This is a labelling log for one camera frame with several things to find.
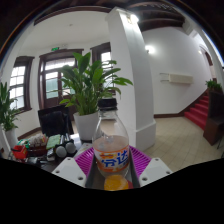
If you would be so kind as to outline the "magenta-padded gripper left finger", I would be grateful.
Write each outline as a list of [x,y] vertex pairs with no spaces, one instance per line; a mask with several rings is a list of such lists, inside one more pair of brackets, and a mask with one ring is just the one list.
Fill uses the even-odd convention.
[[104,177],[97,169],[92,148],[74,158],[66,157],[52,173],[80,187],[104,189]]

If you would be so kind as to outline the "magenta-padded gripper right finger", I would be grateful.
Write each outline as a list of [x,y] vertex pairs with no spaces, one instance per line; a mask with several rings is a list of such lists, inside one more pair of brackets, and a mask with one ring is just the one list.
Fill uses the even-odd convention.
[[128,181],[131,187],[144,187],[172,173],[158,157],[150,158],[142,151],[130,147],[131,162]]

